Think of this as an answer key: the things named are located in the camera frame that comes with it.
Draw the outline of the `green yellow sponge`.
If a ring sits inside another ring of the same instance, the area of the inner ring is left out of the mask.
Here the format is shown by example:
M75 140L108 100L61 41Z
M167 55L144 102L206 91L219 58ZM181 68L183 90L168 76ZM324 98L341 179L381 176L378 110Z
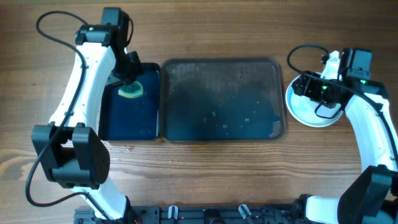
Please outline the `green yellow sponge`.
M139 81L135 81L130 85L122 86L118 90L118 95L125 98L138 98L144 94L144 89Z

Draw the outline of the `white plate blue stain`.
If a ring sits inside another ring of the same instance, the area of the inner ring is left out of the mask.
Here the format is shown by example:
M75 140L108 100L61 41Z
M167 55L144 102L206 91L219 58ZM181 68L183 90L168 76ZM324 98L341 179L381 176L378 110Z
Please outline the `white plate blue stain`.
M313 128L327 127L338 121L343 115L342 110L338 111L340 104L332 109L321 106L315 112L318 103L306 96L298 96L294 93L293 83L299 77L297 76L290 82L285 92L285 104L290 114L300 123Z

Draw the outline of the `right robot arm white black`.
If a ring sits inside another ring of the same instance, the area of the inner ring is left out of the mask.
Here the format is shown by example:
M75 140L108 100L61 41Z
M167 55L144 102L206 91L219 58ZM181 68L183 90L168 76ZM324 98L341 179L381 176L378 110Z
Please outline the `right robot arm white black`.
M397 223L397 134L384 85L348 75L307 73L289 85L285 100L303 124L325 127L341 115L350 121L361 159L361 174L338 198L308 195L298 215L317 223Z

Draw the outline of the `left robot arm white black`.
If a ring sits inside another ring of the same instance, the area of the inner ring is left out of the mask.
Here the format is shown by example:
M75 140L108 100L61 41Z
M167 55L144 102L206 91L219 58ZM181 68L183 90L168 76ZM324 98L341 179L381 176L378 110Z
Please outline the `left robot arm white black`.
M66 44L75 52L66 90L48 124L32 130L37 158L25 183L31 205L51 207L79 195L97 219L123 222L128 218L129 200L109 177L110 155L95 129L104 89L135 85L143 73L137 53L126 50L132 33L132 21L83 24L76 33L76 44ZM36 202L31 185L38 167L48 181L72 194L53 202Z

